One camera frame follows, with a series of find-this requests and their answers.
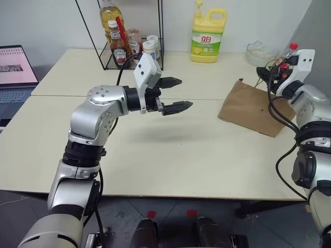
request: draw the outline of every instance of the red cap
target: red cap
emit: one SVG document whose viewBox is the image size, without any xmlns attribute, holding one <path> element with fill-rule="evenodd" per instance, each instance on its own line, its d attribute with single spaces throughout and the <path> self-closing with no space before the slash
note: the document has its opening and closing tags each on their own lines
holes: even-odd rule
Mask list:
<svg viewBox="0 0 331 248">
<path fill-rule="evenodd" d="M 288 66 L 289 66 L 288 63 L 282 63 L 279 67 L 280 67 L 281 69 L 286 69 Z"/>
<path fill-rule="evenodd" d="M 291 44 L 290 44 L 290 49 L 292 49 L 292 50 L 296 50 L 298 48 L 298 43 L 294 43 L 294 42 L 292 42 Z"/>
</svg>

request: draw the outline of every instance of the white table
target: white table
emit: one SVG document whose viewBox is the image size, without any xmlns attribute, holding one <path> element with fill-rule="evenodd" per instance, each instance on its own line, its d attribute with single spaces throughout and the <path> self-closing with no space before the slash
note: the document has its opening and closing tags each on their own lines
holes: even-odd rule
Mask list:
<svg viewBox="0 0 331 248">
<path fill-rule="evenodd" d="M 33 91 L 35 96 L 86 96 L 96 85 L 115 85 L 118 70 L 101 67 L 94 50 L 69 49 Z M 213 64 L 195 63 L 189 53 L 166 52 L 162 77 L 181 79 L 181 85 L 162 91 L 162 99 L 224 100 L 239 78 L 254 85 L 258 79 L 254 66 L 244 54 L 220 54 Z M 121 85 L 134 86 L 132 70 L 125 70 Z"/>
<path fill-rule="evenodd" d="M 84 99 L 28 99 L 0 134 L 1 190 L 49 191 L 70 115 Z M 105 195 L 299 199 L 275 172 L 294 142 L 289 129 L 271 138 L 217 118 L 221 100 L 193 102 L 178 115 L 132 112 L 119 119 L 101 160 Z M 303 192 L 290 178 L 294 159 L 286 158 L 281 172 Z"/>
</svg>

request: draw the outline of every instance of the yellow detergent bottle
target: yellow detergent bottle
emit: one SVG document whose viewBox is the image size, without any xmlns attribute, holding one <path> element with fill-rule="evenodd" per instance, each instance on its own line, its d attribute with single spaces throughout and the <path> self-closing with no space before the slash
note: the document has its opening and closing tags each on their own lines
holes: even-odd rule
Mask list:
<svg viewBox="0 0 331 248">
<path fill-rule="evenodd" d="M 202 17 L 202 1 L 195 1 L 198 11 L 194 13 L 191 60 L 201 63 L 213 63 L 218 56 L 221 37 L 227 20 L 224 9 L 211 9 Z M 212 14 L 221 14 L 222 19 L 212 18 Z"/>
</svg>

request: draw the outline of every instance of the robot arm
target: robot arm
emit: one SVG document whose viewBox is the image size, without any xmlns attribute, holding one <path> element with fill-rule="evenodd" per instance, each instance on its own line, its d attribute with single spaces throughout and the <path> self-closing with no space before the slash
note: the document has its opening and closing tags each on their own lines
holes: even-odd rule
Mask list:
<svg viewBox="0 0 331 248">
<path fill-rule="evenodd" d="M 331 247 L 331 102 L 312 85 L 303 81 L 311 71 L 314 50 L 299 50 L 285 59 L 278 73 L 272 75 L 265 68 L 257 68 L 258 75 L 268 82 L 278 96 L 289 97 L 296 112 L 299 132 L 295 136 L 299 147 L 292 179 L 304 188 L 319 229 L 323 248 Z"/>
<path fill-rule="evenodd" d="M 134 70 L 136 88 L 101 85 L 88 92 L 85 102 L 71 115 L 68 143 L 48 197 L 49 215 L 34 224 L 20 248 L 80 247 L 83 216 L 92 212 L 98 200 L 100 182 L 95 178 L 101 157 L 106 155 L 103 146 L 114 120 L 129 111 L 170 115 L 192 106 L 187 101 L 164 105 L 159 99 L 160 88 L 170 88 L 181 81 L 160 76 L 158 63 L 143 54 Z"/>
</svg>

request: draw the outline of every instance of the laptop keyboard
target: laptop keyboard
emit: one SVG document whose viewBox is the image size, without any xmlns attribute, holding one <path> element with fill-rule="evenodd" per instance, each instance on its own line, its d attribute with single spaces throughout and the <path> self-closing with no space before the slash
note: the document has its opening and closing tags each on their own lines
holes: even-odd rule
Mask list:
<svg viewBox="0 0 331 248">
<path fill-rule="evenodd" d="M 0 91 L 0 103 L 25 102 L 32 90 L 4 90 Z"/>
</svg>

